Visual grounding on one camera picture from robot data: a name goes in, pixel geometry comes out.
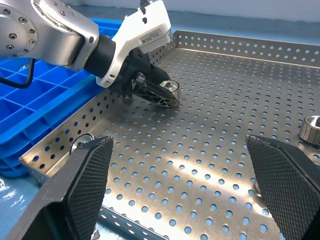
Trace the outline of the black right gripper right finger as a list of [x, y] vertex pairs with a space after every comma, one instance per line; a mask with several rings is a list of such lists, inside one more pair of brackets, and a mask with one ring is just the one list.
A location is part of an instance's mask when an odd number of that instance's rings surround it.
[[320, 169], [298, 147], [245, 138], [260, 194], [287, 240], [320, 238]]

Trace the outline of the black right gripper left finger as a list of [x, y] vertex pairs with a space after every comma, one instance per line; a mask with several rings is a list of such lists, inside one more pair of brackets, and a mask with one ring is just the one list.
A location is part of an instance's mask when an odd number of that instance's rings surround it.
[[77, 147], [41, 186], [6, 238], [91, 239], [105, 195], [113, 146], [113, 137], [105, 136]]

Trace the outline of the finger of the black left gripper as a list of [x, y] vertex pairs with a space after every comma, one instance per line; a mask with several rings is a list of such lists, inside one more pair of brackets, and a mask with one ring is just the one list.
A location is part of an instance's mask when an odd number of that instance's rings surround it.
[[146, 80], [154, 85], [160, 85], [164, 81], [170, 80], [166, 71], [157, 66], [153, 66], [146, 76]]
[[149, 81], [136, 83], [133, 94], [159, 107], [174, 108], [180, 104], [180, 84], [171, 79], [159, 85]]

